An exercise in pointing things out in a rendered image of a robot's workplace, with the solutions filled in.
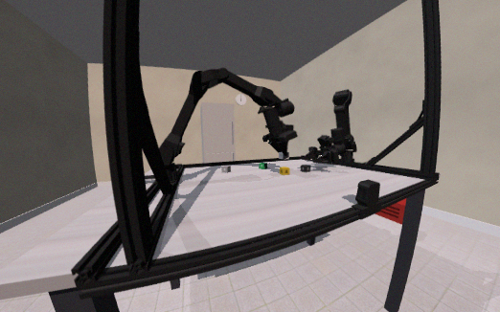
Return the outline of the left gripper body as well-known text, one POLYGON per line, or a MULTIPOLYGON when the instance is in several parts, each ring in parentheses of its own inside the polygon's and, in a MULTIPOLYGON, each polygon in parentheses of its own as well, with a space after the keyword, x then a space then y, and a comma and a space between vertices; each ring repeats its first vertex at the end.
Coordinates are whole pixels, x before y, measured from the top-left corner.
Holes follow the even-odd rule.
POLYGON ((270 122, 270 123, 266 123, 267 125, 265 127, 268 128, 270 137, 266 136, 266 135, 269 135, 269 134, 264 135, 262 137, 262 139, 263 139, 264 142, 267 142, 268 140, 269 140, 269 142, 274 142, 276 140, 280 140, 280 142, 288 142, 288 141, 290 141, 290 140, 298 137, 297 136, 297 132, 294 131, 294 130, 292 130, 292 131, 286 131, 285 133, 283 133, 283 129, 282 129, 281 123, 282 123, 282 121, 280 121, 280 119, 277 119, 276 121, 273 121, 273 122, 270 122), (279 137, 279 136, 276 136, 276 135, 279 135, 280 139, 276 138, 276 137, 279 137))

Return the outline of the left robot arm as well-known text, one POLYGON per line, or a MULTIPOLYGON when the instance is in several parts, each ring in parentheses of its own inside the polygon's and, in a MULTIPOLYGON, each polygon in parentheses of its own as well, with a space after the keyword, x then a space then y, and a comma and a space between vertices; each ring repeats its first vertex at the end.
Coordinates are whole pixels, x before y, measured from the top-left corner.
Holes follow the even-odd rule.
POLYGON ((261 106, 258 114, 263 112, 267 123, 275 121, 279 119, 279 117, 282 118, 290 115, 294 112, 294 104, 288 99, 281 100, 272 90, 254 85, 249 81, 229 72, 226 68, 194 72, 189 94, 176 119, 172 131, 159 147, 163 163, 171 183, 174 183, 177 179, 177 167, 173 161, 176 156, 181 154, 184 143, 180 144, 180 142, 182 142, 183 134, 193 114, 195 105, 197 105, 197 102, 208 90, 206 87, 208 88, 209 86, 210 89, 222 82, 249 96, 256 104, 261 106), (210 84, 208 82, 210 82, 210 84))

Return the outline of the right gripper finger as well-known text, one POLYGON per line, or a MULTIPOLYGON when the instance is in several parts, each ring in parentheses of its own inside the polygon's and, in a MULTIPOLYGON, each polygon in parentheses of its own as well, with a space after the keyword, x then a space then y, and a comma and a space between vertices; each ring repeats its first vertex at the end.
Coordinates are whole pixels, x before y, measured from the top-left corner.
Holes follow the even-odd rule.
POLYGON ((309 153, 303 157, 303 160, 314 160, 313 148, 309 149, 309 153))
POLYGON ((314 159, 313 163, 330 164, 331 165, 330 152, 329 151, 325 151, 325 153, 322 156, 314 159))

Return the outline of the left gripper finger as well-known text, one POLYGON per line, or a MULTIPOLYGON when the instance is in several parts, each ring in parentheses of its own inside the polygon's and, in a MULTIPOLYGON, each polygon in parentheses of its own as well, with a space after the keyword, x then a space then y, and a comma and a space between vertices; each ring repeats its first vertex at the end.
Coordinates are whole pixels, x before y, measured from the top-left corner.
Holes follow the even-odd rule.
POLYGON ((277 145, 280 148, 280 150, 282 151, 282 153, 284 154, 284 156, 287 155, 287 144, 288 144, 288 142, 277 142, 277 145), (279 143, 282 143, 282 144, 279 144, 279 143))
POLYGON ((280 150, 280 148, 278 147, 278 145, 277 145, 277 142, 279 142, 279 141, 280 141, 280 140, 276 140, 276 141, 274 141, 274 142, 269 142, 269 144, 270 144, 270 145, 271 145, 271 146, 272 146, 272 147, 273 147, 273 148, 274 148, 274 149, 275 149, 278 153, 279 153, 279 152, 282 152, 282 151, 280 150))

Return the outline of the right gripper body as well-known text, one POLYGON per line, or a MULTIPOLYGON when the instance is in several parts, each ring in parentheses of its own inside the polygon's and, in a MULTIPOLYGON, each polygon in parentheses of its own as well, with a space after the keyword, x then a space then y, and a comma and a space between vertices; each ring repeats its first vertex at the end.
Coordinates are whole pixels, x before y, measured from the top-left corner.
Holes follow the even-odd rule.
POLYGON ((338 148, 335 145, 330 150, 325 149, 326 147, 320 147, 320 150, 318 150, 317 147, 314 147, 314 146, 309 147, 308 150, 310 148, 313 148, 314 159, 318 158, 319 156, 322 156, 325 153, 325 151, 329 151, 330 157, 331 157, 331 164, 336 165, 339 163, 338 148), (337 151, 332 151, 333 149, 337 150, 337 151), (320 154, 320 155, 316 155, 316 154, 320 154))

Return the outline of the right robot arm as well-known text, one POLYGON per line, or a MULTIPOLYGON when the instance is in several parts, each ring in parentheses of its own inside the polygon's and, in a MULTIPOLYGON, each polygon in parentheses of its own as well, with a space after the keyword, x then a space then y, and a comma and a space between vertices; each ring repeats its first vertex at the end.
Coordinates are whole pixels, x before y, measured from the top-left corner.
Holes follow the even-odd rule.
POLYGON ((334 104, 336 127, 339 127, 340 130, 331 129, 331 137, 328 135, 322 135, 319 137, 317 139, 320 144, 319 147, 327 147, 327 149, 331 149, 335 145, 338 148, 338 155, 341 156, 341 161, 339 162, 352 163, 352 153, 356 152, 356 143, 350 129, 350 115, 348 107, 352 102, 352 91, 348 89, 335 92, 332 102, 334 104), (333 142, 335 142, 335 144, 332 144, 333 142), (349 149, 352 149, 352 151, 348 151, 349 149))

